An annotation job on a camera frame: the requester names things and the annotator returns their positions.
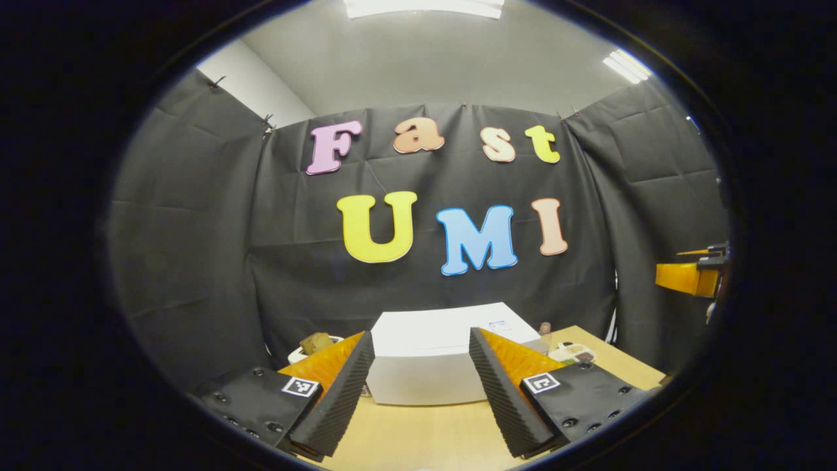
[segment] black fabric backdrop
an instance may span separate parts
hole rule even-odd
[[[686,115],[651,79],[565,121],[603,202],[619,273],[618,347],[668,373],[696,351],[711,300],[656,286],[655,264],[729,237],[718,172]]]
[[[396,125],[411,117],[436,121],[444,145],[401,154],[393,148]],[[358,120],[363,132],[334,173],[307,175],[315,127]],[[561,160],[544,163],[524,131],[543,125],[556,137]],[[502,127],[516,158],[490,161],[480,130]],[[413,191],[413,247],[381,264],[352,258],[343,244],[336,202],[370,194],[372,238],[393,237],[393,215],[383,196]],[[569,249],[543,256],[540,220],[531,202],[561,201],[558,212]],[[493,205],[511,218],[513,267],[446,277],[444,227],[436,213],[462,208],[477,227]],[[249,263],[259,313],[271,351],[287,352],[317,330],[349,335],[370,329],[383,311],[450,308],[505,302],[537,328],[577,324],[604,336],[613,312],[614,264],[602,205],[580,148],[557,116],[489,106],[426,105],[350,111],[300,122],[274,132],[259,164],[250,216]]]
[[[579,325],[603,337],[617,303],[619,347],[657,368],[682,364],[703,330],[706,303],[654,285],[674,252],[726,239],[711,159],[694,127],[656,84],[629,87],[560,122],[492,106],[423,105],[323,116],[263,139],[259,117],[197,71],[137,133],[120,172],[108,231],[116,292],[141,341],[181,387],[233,368],[274,366],[315,331],[347,336],[385,310],[503,301],[532,327]],[[433,118],[442,148],[400,154],[394,128]],[[305,174],[311,129],[353,119],[335,173]],[[533,151],[528,127],[555,134],[556,164]],[[490,161],[482,127],[511,135],[516,159]],[[383,196],[409,190],[413,247],[367,264],[346,252],[336,202],[376,198],[372,238],[393,236]],[[530,204],[557,198],[569,249],[542,256]],[[509,205],[513,267],[472,266],[445,277],[438,211],[462,208],[477,226]]]
[[[199,72],[151,111],[125,156],[108,236],[139,340],[187,388],[267,365],[244,269],[261,120]]]

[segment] table surface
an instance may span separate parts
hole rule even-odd
[[[572,326],[542,337],[550,351],[559,342],[573,342],[596,354],[596,365],[621,380],[648,390],[665,374]],[[513,458],[491,414],[488,401],[449,406],[385,406],[361,397],[334,457],[322,463],[336,471],[443,471],[514,468],[527,460]]]

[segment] fluorescent light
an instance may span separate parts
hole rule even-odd
[[[634,56],[621,49],[616,49],[610,53],[610,56],[604,58],[603,62],[611,69],[619,72],[624,78],[630,80],[632,84],[648,80],[648,76],[651,75],[651,71],[647,67],[634,59]]]
[[[638,76],[632,74],[630,70],[625,69],[619,62],[616,62],[615,60],[610,59],[609,57],[605,57],[602,62],[604,62],[611,69],[619,72],[619,74],[622,75],[624,78],[630,80],[630,83],[638,84],[640,82],[640,78]]]
[[[616,54],[621,55],[625,60],[627,60],[633,67],[635,67],[639,72],[645,75],[651,75],[651,71],[648,70],[647,67],[642,65],[642,62],[639,62],[637,59],[634,58],[633,55],[626,53],[621,49],[616,49]]]
[[[344,0],[349,18],[380,13],[435,10],[499,19],[505,0]]]
[[[630,73],[639,77],[640,80],[648,80],[648,75],[643,74],[642,70],[637,68],[637,66],[634,65],[632,62],[625,59],[625,57],[623,57],[623,55],[616,54],[615,52],[612,52],[612,53],[610,53],[610,59],[613,59],[616,62],[619,62],[619,65],[623,66],[627,70],[630,70]]]

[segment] letter u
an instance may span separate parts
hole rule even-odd
[[[393,207],[395,236],[386,244],[372,241],[369,230],[369,210],[375,197],[368,194],[347,196],[337,201],[343,213],[343,243],[349,255],[366,263],[396,261],[413,246],[413,203],[418,197],[412,191],[396,191],[383,197]]]

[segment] white container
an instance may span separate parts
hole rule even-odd
[[[548,345],[505,303],[382,313],[372,327],[375,361],[367,385],[379,404],[431,406],[485,399],[468,355],[470,328],[482,327],[546,354]]]

